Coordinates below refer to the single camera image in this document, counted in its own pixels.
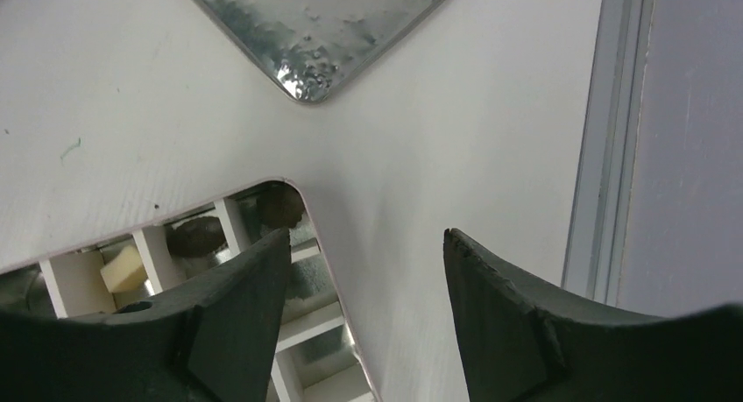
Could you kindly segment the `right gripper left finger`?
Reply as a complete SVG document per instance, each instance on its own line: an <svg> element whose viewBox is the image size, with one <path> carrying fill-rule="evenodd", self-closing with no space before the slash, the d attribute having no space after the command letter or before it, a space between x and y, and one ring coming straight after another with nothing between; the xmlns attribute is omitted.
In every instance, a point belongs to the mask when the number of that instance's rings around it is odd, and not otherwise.
<svg viewBox="0 0 743 402"><path fill-rule="evenodd" d="M1 314L4 401L263 401L291 270L286 229L115 313Z"/></svg>

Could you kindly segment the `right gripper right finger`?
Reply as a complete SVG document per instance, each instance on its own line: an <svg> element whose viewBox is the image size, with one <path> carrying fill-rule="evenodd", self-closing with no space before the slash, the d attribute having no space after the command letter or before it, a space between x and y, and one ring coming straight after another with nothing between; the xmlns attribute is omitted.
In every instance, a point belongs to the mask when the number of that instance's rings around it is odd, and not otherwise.
<svg viewBox="0 0 743 402"><path fill-rule="evenodd" d="M742 307L662 318L570 293L447 229L443 262L472 401L739 401Z"/></svg>

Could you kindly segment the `pink compartment box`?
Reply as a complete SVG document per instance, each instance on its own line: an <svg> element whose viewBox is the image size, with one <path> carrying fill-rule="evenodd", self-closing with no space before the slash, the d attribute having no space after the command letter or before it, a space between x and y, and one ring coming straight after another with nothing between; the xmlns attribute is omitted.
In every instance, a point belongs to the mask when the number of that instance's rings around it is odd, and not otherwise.
<svg viewBox="0 0 743 402"><path fill-rule="evenodd" d="M268 180L86 247L1 271L1 314L112 314L286 229L291 270L263 401L373 401L353 332L299 190Z"/></svg>

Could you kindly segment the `silver tin lid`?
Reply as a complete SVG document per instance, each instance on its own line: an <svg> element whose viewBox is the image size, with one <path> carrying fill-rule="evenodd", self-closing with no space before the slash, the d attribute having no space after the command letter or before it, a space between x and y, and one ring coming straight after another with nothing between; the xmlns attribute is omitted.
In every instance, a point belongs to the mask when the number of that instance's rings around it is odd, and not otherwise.
<svg viewBox="0 0 743 402"><path fill-rule="evenodd" d="M319 104L446 0L192 0L295 102Z"/></svg>

